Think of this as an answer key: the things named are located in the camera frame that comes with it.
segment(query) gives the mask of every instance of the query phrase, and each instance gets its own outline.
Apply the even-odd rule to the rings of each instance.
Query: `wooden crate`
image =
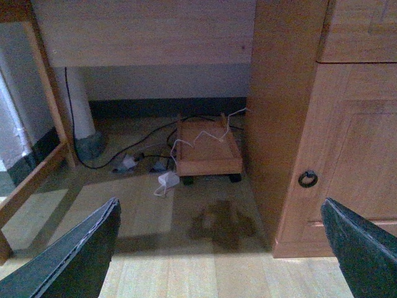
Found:
[[[210,122],[178,123],[178,139],[193,144],[201,131],[216,137],[226,132],[226,119]],[[229,130],[222,142],[203,134],[194,148],[187,144],[177,143],[177,173],[179,176],[200,176],[214,174],[240,174],[243,170],[243,159],[238,150],[232,132]]]

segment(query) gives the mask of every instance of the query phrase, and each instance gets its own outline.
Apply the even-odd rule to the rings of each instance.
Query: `caster wheel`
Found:
[[[241,181],[241,174],[229,174],[230,182],[237,183]]]
[[[182,183],[184,185],[192,185],[193,184],[193,176],[183,176],[181,177]]]

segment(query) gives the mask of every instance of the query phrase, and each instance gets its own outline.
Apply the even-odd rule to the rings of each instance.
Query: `wood laminate floor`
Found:
[[[107,120],[97,129],[108,138],[101,163],[118,149],[172,119]],[[242,118],[234,119],[242,124]],[[140,145],[164,144],[174,127]],[[242,133],[236,133],[241,144]],[[145,152],[161,153],[163,145]],[[156,197],[159,174],[154,159],[133,173],[112,174],[62,167],[48,178],[3,228],[14,256],[0,267],[7,276],[110,197],[120,199],[122,224],[100,297],[352,297],[335,258],[278,259],[270,254],[249,179],[230,183],[227,176],[202,176],[191,186],[178,185]],[[192,220],[209,204],[233,201],[254,222],[253,236],[239,236],[237,249],[209,237],[191,239]]]

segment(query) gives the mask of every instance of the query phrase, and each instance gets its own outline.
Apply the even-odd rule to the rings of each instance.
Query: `wooden chair leg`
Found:
[[[8,244],[2,231],[0,231],[0,266],[2,266],[8,258],[11,256],[12,249],[10,244]]]

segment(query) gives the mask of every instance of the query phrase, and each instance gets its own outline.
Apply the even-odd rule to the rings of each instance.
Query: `ring pull handle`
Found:
[[[305,178],[309,178],[312,180],[308,183],[305,183],[305,182],[303,182],[303,180]],[[302,175],[299,176],[299,179],[298,179],[299,185],[303,188],[313,187],[314,185],[317,184],[317,181],[318,181],[318,177],[317,177],[316,173],[312,170],[308,170],[308,171],[304,172]]]

